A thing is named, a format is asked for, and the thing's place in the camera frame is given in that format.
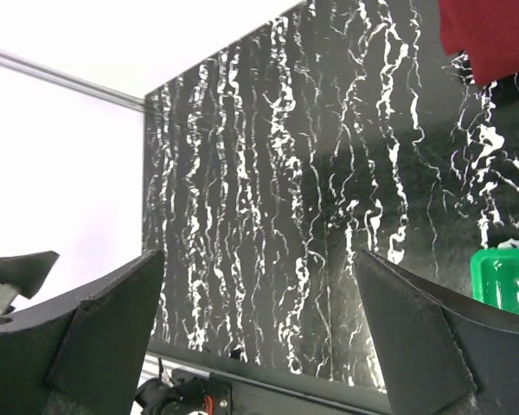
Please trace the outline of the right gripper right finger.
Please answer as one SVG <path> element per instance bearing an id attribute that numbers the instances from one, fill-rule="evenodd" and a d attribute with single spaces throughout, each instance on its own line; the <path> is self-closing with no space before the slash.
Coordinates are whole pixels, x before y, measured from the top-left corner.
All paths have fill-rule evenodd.
<path id="1" fill-rule="evenodd" d="M 519 414 L 519 316 L 373 252 L 355 275 L 394 414 Z"/>

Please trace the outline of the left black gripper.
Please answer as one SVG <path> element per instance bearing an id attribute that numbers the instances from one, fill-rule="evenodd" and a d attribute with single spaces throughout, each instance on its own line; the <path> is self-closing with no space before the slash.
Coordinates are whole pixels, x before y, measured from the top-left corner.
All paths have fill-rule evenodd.
<path id="1" fill-rule="evenodd" d="M 18 295 L 38 293 L 59 257 L 54 251 L 0 257 L 0 317 L 10 312 Z"/>

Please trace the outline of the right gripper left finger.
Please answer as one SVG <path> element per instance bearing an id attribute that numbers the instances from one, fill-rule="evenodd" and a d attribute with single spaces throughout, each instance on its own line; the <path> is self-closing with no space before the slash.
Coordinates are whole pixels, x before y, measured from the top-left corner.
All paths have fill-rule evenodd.
<path id="1" fill-rule="evenodd" d="M 128 414 L 163 283 L 148 251 L 0 317 L 0 414 Z"/>

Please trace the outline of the dark red t-shirt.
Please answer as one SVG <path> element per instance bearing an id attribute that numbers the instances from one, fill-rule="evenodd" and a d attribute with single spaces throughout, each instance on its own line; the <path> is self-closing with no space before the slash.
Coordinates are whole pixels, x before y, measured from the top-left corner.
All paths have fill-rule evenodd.
<path id="1" fill-rule="evenodd" d="M 519 1 L 439 1 L 445 53 L 467 53 L 479 86 L 519 73 Z"/>

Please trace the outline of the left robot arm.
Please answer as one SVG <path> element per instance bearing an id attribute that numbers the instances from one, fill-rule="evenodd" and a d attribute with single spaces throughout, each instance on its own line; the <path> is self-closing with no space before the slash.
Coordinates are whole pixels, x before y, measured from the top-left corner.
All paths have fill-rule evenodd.
<path id="1" fill-rule="evenodd" d="M 224 386 L 140 380 L 163 281 L 149 251 L 106 276 L 17 310 L 58 256 L 0 257 L 0 414 L 212 413 Z"/>

